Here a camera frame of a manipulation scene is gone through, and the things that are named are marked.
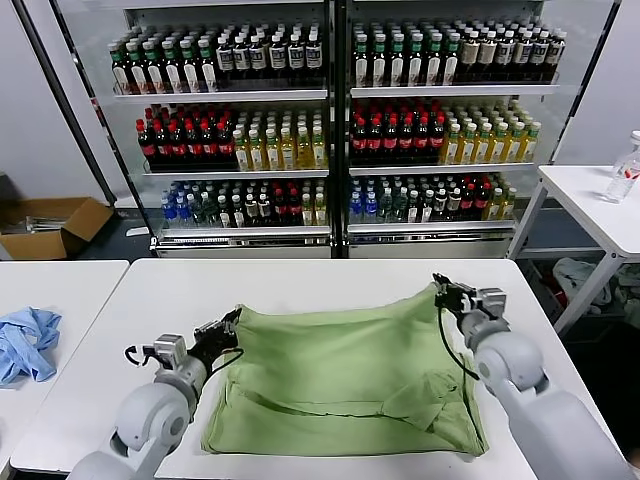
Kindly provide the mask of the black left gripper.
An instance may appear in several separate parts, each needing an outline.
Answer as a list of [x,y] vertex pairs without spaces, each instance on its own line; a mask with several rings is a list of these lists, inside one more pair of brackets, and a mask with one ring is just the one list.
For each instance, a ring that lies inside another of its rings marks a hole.
[[221,320],[208,322],[196,328],[192,356],[198,359],[217,359],[225,351],[236,348],[241,313],[241,308],[235,308],[226,313]]

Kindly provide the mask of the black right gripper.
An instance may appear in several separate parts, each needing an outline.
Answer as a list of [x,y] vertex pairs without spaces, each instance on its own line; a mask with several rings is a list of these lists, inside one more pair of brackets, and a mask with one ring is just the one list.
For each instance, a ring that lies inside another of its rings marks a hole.
[[433,280],[438,292],[434,304],[446,308],[453,315],[466,315],[478,308],[478,290],[461,283],[452,283],[441,273],[434,273]]

